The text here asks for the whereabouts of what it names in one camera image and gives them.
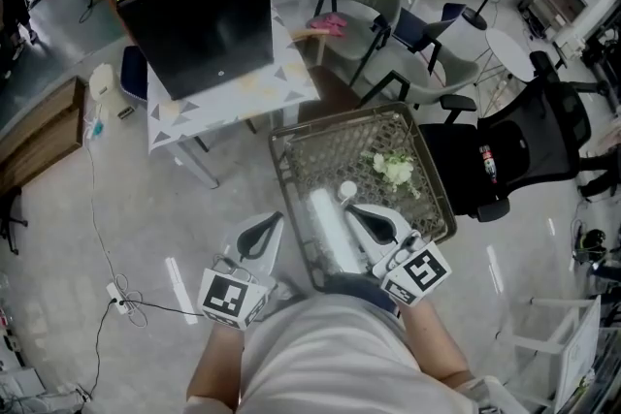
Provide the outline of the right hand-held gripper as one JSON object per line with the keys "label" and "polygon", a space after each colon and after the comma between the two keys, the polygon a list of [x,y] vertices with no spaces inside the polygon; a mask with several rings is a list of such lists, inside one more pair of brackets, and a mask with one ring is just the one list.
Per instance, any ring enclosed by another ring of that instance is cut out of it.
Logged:
{"label": "right hand-held gripper", "polygon": [[349,205],[344,219],[380,288],[394,300],[415,306],[452,275],[437,245],[425,240],[397,210]]}

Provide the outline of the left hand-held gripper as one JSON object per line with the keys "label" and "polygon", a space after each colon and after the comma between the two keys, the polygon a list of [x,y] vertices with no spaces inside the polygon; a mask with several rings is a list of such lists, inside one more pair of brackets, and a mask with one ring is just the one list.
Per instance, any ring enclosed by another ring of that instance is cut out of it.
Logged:
{"label": "left hand-held gripper", "polygon": [[221,251],[203,272],[197,305],[209,320],[246,330],[276,288],[272,271],[284,228],[279,211],[256,214],[236,224]]}

